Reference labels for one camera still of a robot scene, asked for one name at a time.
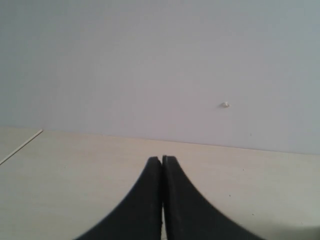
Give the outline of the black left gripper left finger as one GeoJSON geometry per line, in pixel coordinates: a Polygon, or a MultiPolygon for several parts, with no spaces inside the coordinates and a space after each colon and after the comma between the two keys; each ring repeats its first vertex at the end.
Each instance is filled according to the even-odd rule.
{"type": "Polygon", "coordinates": [[[160,240],[162,164],[150,157],[125,198],[78,240],[160,240]]]}

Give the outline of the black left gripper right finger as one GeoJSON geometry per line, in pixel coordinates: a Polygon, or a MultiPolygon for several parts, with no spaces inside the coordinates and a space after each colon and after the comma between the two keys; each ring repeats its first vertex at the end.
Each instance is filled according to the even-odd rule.
{"type": "Polygon", "coordinates": [[[210,204],[175,156],[162,157],[162,191],[168,240],[261,240],[210,204]]]}

